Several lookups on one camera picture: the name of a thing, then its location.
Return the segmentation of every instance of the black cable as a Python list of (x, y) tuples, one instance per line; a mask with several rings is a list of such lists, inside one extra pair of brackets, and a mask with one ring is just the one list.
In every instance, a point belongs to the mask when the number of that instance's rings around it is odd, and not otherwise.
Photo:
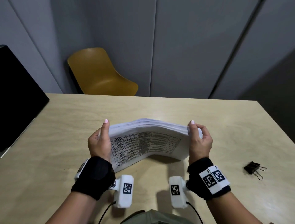
[(195, 209), (195, 207), (194, 207), (191, 203), (189, 203), (189, 202), (186, 202), (186, 203), (187, 203), (188, 205), (190, 205), (190, 206), (195, 210), (195, 212), (197, 213), (197, 215), (198, 215), (198, 217), (199, 217), (201, 223), (203, 224), (203, 221), (201, 220), (201, 217), (199, 216), (199, 213), (197, 212), (197, 210)]
[(117, 202), (117, 201), (112, 202), (112, 203), (106, 208), (106, 210), (105, 210), (104, 213), (102, 214), (102, 216), (101, 216), (100, 221), (98, 222), (98, 224), (100, 224), (100, 222), (102, 221), (102, 218), (104, 217), (106, 211), (107, 211), (107, 210), (108, 210), (113, 204), (115, 204), (116, 202)]

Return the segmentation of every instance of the black binder clip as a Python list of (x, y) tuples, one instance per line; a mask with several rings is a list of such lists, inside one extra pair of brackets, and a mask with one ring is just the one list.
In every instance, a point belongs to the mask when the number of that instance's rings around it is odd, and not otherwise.
[(254, 174), (258, 178), (258, 180), (260, 180), (260, 181), (263, 180), (263, 176), (261, 176), (257, 170), (262, 170), (262, 171), (267, 170), (266, 167), (262, 167), (262, 166), (260, 166), (259, 163), (255, 163), (253, 161), (250, 162), (247, 166), (245, 166), (244, 169), (248, 172), (248, 174)]

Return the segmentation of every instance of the table surface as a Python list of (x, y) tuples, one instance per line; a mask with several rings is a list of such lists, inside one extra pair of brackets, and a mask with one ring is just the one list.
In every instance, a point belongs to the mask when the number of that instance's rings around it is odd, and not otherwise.
[[(0, 223), (45, 223), (74, 183), (89, 157), (88, 137), (104, 119), (111, 124), (151, 118), (206, 125), (214, 143), (213, 163), (231, 182), (232, 192), (263, 223), (295, 220), (295, 145), (256, 101), (47, 94), (50, 102), (0, 159)], [(254, 161), (267, 167), (264, 180), (244, 172)], [(152, 156), (116, 174), (134, 177), (132, 206), (110, 209), (103, 223), (120, 223), (138, 210), (174, 213), (199, 223), (191, 207), (172, 209), (170, 176), (188, 179), (184, 161)], [(106, 191), (91, 217), (97, 223), (110, 202)], [(206, 224), (215, 223), (205, 201), (188, 200)]]

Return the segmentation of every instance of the left hand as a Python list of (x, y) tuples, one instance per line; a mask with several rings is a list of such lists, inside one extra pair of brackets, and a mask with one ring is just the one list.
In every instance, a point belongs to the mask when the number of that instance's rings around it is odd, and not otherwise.
[(102, 127), (88, 138), (88, 148), (91, 157), (99, 156), (106, 161), (111, 162), (111, 140), (109, 137), (109, 127), (110, 123), (108, 119), (105, 119)]

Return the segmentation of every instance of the yellow chair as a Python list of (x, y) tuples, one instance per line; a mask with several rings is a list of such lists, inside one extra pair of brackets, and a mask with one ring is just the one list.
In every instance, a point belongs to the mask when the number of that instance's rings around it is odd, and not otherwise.
[(121, 76), (103, 48), (75, 52), (68, 64), (84, 94), (134, 96), (138, 85)]

